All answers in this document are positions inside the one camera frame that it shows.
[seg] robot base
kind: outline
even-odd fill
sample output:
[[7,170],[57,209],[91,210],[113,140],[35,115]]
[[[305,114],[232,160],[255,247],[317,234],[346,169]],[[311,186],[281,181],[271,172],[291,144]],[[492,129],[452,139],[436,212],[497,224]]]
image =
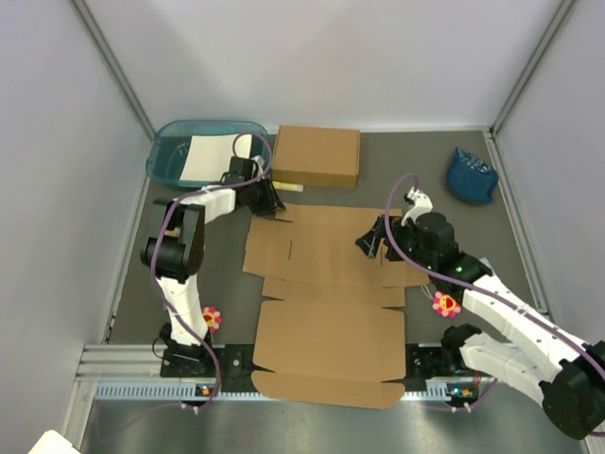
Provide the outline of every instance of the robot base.
[[[201,345],[180,345],[170,338],[170,323],[160,331],[160,339],[166,344],[162,358],[160,376],[165,378],[191,378],[214,376],[215,365],[208,352]],[[204,341],[212,345],[210,333]]]

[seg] cardboard flap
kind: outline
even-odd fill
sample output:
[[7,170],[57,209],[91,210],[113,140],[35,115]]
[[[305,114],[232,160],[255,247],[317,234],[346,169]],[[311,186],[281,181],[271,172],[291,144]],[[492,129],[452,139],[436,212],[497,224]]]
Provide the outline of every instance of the cardboard flap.
[[[286,203],[285,208],[285,211],[276,213],[276,219],[305,225],[354,225],[357,229],[361,229],[357,237],[369,231],[376,222],[376,218],[385,213],[385,210],[380,208],[297,205],[295,203]],[[392,216],[401,216],[401,209],[393,208],[390,210],[390,214]]]
[[278,220],[253,218],[244,271],[291,282],[410,287],[428,283],[405,262],[366,257],[354,244],[380,210],[289,205]]
[[401,312],[363,305],[265,301],[253,361],[288,375],[358,382],[403,378],[404,323]]
[[406,388],[399,383],[360,383],[353,380],[274,374],[254,371],[252,383],[272,399],[388,409],[397,404]]
[[293,282],[266,277],[263,296],[281,300],[322,301],[325,304],[363,304],[375,307],[403,307],[406,289],[403,287],[379,288],[375,286],[347,286],[325,283]]

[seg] pink flower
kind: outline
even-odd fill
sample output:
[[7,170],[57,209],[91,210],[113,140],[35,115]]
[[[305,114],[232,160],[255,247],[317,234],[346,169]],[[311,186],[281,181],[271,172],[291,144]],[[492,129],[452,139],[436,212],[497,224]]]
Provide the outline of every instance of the pink flower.
[[456,317],[462,307],[450,295],[438,291],[433,298],[433,309],[442,317]]
[[220,324],[223,323],[223,319],[220,318],[220,312],[214,307],[204,307],[201,310],[201,315],[206,321],[211,334],[214,334],[220,327]]

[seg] white paper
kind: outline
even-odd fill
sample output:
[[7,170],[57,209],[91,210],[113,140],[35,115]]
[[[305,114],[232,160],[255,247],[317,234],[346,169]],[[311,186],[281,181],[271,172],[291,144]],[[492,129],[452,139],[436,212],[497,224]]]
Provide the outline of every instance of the white paper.
[[[185,165],[182,168],[182,182],[216,182],[229,170],[233,156],[232,135],[194,135]],[[252,136],[243,135],[237,140],[235,151],[240,158],[250,158]]]

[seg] brown cardboard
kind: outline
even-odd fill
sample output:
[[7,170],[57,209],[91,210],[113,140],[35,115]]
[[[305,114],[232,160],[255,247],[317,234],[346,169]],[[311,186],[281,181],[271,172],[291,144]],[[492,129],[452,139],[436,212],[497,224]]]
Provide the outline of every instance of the brown cardboard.
[[368,259],[355,246],[382,213],[289,204],[254,218],[244,271],[265,276],[253,361],[272,398],[372,409],[396,404],[406,374],[404,287],[426,284],[404,262]]
[[265,301],[254,364],[255,388],[267,397],[386,409],[404,394],[404,314],[321,301]]
[[344,286],[292,282],[272,277],[265,278],[263,296],[280,300],[323,301],[326,304],[363,302],[375,307],[403,307],[406,290],[403,287]]
[[275,142],[273,180],[355,187],[360,137],[359,130],[282,126]]
[[375,288],[428,283],[407,263],[384,259],[384,247],[370,260],[355,246],[379,209],[289,204],[288,211],[279,218],[294,222],[252,220],[244,271],[291,282]]

